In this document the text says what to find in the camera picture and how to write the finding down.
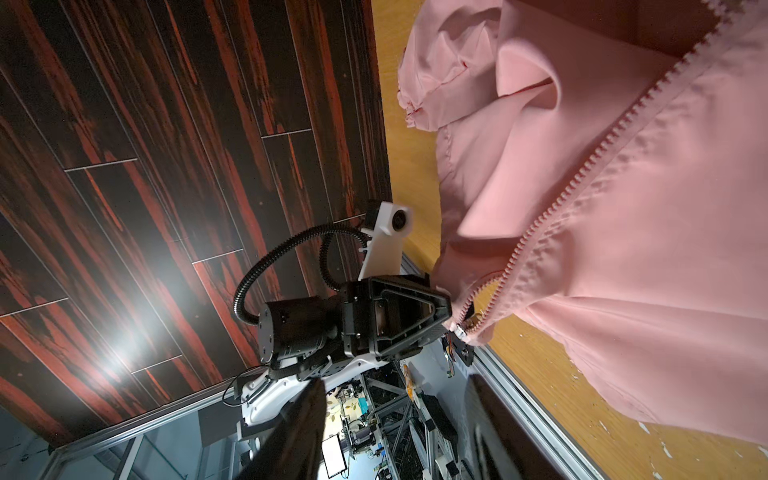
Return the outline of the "bright monitor screen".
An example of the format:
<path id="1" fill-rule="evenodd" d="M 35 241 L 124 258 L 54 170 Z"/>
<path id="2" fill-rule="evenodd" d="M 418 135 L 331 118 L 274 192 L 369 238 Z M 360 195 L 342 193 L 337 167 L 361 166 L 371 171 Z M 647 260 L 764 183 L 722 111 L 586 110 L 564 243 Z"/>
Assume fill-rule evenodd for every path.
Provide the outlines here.
<path id="1" fill-rule="evenodd" d="M 348 473 L 347 460 L 338 434 L 322 441 L 323 467 L 325 478 L 333 479 Z"/>

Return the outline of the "pink zip jacket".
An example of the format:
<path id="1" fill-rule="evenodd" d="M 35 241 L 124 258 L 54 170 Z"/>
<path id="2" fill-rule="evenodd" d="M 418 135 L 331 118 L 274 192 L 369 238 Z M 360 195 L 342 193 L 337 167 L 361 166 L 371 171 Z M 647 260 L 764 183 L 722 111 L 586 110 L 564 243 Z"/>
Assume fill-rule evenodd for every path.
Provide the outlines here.
<path id="1" fill-rule="evenodd" d="M 427 1 L 398 84 L 449 330 L 517 316 L 620 413 L 766 442 L 765 2 Z"/>

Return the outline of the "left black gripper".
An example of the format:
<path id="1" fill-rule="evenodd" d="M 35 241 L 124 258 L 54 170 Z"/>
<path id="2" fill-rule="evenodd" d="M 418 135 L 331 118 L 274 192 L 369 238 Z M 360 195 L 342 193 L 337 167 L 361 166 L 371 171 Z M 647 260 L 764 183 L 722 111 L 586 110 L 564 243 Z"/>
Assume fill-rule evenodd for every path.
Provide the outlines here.
<path id="1" fill-rule="evenodd" d="M 370 354 L 389 362 L 419 353 L 451 318 L 448 295 L 414 275 L 348 282 L 336 295 L 268 302 L 259 314 L 257 352 L 281 369 L 341 369 Z"/>

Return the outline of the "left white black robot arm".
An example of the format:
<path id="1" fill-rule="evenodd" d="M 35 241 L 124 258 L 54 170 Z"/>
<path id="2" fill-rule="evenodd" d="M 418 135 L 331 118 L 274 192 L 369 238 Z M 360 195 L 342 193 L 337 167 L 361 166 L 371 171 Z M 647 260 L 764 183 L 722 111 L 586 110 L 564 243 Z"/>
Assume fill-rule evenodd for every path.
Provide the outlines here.
<path id="1" fill-rule="evenodd" d="M 328 298 L 268 302 L 257 314 L 246 312 L 266 371 L 241 390 L 245 425 L 275 419 L 313 379 L 333 390 L 419 353 L 445 334 L 451 315 L 449 297 L 414 275 L 370 277 Z"/>

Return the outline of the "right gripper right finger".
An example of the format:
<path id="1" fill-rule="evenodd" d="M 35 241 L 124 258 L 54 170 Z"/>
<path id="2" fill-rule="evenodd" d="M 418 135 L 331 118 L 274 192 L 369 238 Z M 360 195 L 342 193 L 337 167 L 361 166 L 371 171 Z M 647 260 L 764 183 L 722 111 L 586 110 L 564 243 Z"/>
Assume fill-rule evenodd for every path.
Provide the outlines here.
<path id="1" fill-rule="evenodd" d="M 565 479 L 481 375 L 469 376 L 465 405 L 477 479 Z"/>

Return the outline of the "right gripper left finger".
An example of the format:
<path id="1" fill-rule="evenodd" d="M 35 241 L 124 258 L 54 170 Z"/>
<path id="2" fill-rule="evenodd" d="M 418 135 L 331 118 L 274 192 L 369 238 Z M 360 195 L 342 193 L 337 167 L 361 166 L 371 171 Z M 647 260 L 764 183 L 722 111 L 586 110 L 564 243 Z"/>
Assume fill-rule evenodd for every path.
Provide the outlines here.
<path id="1" fill-rule="evenodd" d="M 237 479 L 316 479 L 325 429 L 326 392 L 311 380 Z"/>

